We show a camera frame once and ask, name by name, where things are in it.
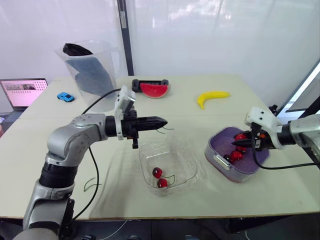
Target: yellow banana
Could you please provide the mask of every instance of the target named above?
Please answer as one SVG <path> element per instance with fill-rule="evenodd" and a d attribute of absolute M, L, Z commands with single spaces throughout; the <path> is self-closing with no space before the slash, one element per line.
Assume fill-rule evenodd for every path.
<path fill-rule="evenodd" d="M 198 104 L 202 109 L 205 109 L 204 102 L 207 99 L 221 99 L 221 98 L 227 98 L 230 96 L 230 93 L 226 91 L 208 91 L 205 93 L 202 93 L 200 96 L 198 96 Z"/>

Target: purple container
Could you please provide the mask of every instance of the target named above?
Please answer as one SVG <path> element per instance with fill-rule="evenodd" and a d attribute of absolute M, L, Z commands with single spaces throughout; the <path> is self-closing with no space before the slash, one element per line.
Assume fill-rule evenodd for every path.
<path fill-rule="evenodd" d="M 206 159 L 229 180 L 234 182 L 245 182 L 249 176 L 253 175 L 259 169 L 253 159 L 252 149 L 250 147 L 247 148 L 244 158 L 236 161 L 234 164 L 231 164 L 223 157 L 236 150 L 236 146 L 231 143 L 234 141 L 234 136 L 241 132 L 242 130 L 236 127 L 223 129 L 209 139 L 204 152 Z M 256 157 L 258 162 L 263 164 L 269 157 L 269 151 L 267 149 L 257 151 Z"/>

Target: red cherry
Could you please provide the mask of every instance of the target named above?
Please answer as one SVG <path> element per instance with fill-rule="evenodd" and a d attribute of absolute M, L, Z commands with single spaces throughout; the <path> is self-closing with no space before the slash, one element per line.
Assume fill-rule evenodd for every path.
<path fill-rule="evenodd" d="M 163 171 L 161 170 L 161 168 L 159 167 L 155 167 L 153 170 L 152 170 L 152 175 L 156 178 L 156 179 L 159 179 L 162 175 Z"/>
<path fill-rule="evenodd" d="M 230 158 L 231 158 L 232 160 L 234 160 L 234 161 L 235 161 L 235 160 L 240 160 L 240 159 L 243 159 L 243 158 L 244 158 L 244 155 L 243 155 L 241 152 L 235 150 L 235 151 L 232 151 L 232 152 L 231 152 Z"/>
<path fill-rule="evenodd" d="M 236 146 L 235 149 L 237 149 L 242 154 L 246 154 L 246 152 L 247 152 L 247 148 L 243 147 L 243 146 Z"/>
<path fill-rule="evenodd" d="M 160 178 L 157 182 L 158 188 L 165 188 L 168 187 L 168 182 L 165 178 Z"/>
<path fill-rule="evenodd" d="M 231 157 L 228 154 L 224 155 L 223 157 L 231 164 L 234 164 L 236 162 L 236 160 L 231 159 Z"/>
<path fill-rule="evenodd" d="M 247 136 L 245 134 L 240 133 L 237 136 L 235 136 L 234 140 L 237 141 L 237 140 L 246 139 L 246 138 L 247 138 Z"/>

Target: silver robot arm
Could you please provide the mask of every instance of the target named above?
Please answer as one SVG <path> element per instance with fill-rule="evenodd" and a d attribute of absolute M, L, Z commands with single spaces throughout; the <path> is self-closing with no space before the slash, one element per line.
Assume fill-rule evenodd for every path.
<path fill-rule="evenodd" d="M 239 147 L 252 146 L 252 133 L 260 136 L 256 141 L 256 149 L 283 149 L 285 145 L 297 144 L 302 148 L 310 148 L 315 158 L 320 161 L 320 115 L 313 114 L 292 120 L 288 124 L 281 122 L 269 111 L 253 107 L 246 115 L 245 124 L 251 131 L 243 132 L 247 139 L 234 141 Z"/>
<path fill-rule="evenodd" d="M 49 136 L 48 153 L 40 178 L 23 218 L 23 232 L 15 240 L 58 239 L 61 229 L 72 220 L 74 200 L 70 199 L 78 166 L 91 144 L 108 137 L 133 139 L 138 148 L 138 131 L 156 130 L 167 124 L 161 117 L 137 117 L 135 93 L 123 87 L 115 104 L 115 116 L 83 114 Z"/>

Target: toy watermelon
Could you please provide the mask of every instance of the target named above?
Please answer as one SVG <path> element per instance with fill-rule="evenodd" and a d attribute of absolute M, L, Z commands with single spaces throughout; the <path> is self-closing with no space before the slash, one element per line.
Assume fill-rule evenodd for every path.
<path fill-rule="evenodd" d="M 148 83 L 141 83 L 140 88 L 142 92 L 147 95 L 149 98 L 161 98 L 163 97 L 166 92 L 168 91 L 168 85 L 156 85 L 156 84 L 148 84 Z"/>

